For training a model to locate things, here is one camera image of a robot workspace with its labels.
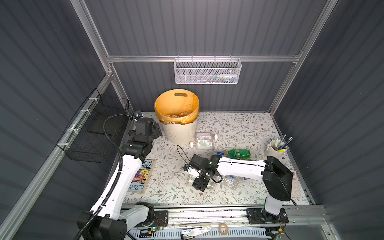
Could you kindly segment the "green plastic bottle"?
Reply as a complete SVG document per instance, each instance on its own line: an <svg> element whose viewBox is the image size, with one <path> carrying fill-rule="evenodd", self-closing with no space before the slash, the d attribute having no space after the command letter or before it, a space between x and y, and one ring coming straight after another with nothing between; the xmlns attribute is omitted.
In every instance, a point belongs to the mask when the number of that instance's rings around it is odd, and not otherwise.
<svg viewBox="0 0 384 240"><path fill-rule="evenodd" d="M251 151L246 149L232 149L227 151L229 158L247 160L251 157Z"/></svg>

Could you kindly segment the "brown tea bottle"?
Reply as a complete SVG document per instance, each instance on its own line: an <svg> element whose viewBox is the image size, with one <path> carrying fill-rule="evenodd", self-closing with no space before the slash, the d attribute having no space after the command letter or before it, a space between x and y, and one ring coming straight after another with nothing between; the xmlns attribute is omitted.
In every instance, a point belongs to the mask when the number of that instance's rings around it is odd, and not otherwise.
<svg viewBox="0 0 384 240"><path fill-rule="evenodd" d="M191 113L192 113L192 111L184 111L184 112L181 112L181 113L167 115L167 116L169 118L183 118L183 117L186 117L186 116L190 115Z"/></svg>

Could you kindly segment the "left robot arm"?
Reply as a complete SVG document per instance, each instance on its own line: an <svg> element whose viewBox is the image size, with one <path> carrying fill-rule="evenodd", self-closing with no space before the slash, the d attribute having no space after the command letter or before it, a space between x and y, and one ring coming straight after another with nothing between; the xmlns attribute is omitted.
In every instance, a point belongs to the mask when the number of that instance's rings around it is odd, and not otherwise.
<svg viewBox="0 0 384 240"><path fill-rule="evenodd" d="M154 146L154 140L162 136L159 124L152 118L144 118L140 111L130 116L136 128L129 131L129 138L122 148L113 144L119 162L105 190L87 213L77 220L79 232L75 239L123 240L138 224L150 224L154 219L152 204L139 202L121 213L124 197L138 170Z"/></svg>

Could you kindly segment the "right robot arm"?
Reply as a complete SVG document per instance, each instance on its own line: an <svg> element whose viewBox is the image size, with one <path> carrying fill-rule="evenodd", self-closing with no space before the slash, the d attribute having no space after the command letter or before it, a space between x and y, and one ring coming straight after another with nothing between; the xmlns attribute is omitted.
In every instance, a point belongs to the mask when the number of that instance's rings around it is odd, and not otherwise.
<svg viewBox="0 0 384 240"><path fill-rule="evenodd" d="M221 155L212 155L210 159L193 155L184 165L184 171L195 178L193 187L201 192L210 182L219 184L226 176L263 182L268 191L264 216L279 216L283 212L283 203L292 200L293 173L273 156L264 161L248 161Z"/></svg>

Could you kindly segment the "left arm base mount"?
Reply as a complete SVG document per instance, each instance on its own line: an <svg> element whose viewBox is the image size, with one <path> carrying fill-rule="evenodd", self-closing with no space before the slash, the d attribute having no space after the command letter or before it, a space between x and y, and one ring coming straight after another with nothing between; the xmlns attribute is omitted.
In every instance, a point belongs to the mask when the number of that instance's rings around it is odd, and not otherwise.
<svg viewBox="0 0 384 240"><path fill-rule="evenodd" d="M167 227L169 220L169 212L168 211L154 211L154 217L151 221L147 223L139 224L140 227Z"/></svg>

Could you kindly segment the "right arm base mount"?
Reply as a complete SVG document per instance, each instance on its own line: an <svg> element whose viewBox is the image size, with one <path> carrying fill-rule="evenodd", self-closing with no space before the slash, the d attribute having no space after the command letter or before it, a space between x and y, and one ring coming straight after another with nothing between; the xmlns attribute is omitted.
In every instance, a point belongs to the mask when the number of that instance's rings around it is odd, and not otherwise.
<svg viewBox="0 0 384 240"><path fill-rule="evenodd" d="M249 224L287 224L289 223L288 215L284 208L275 216L268 213L264 208L247 208L246 217Z"/></svg>

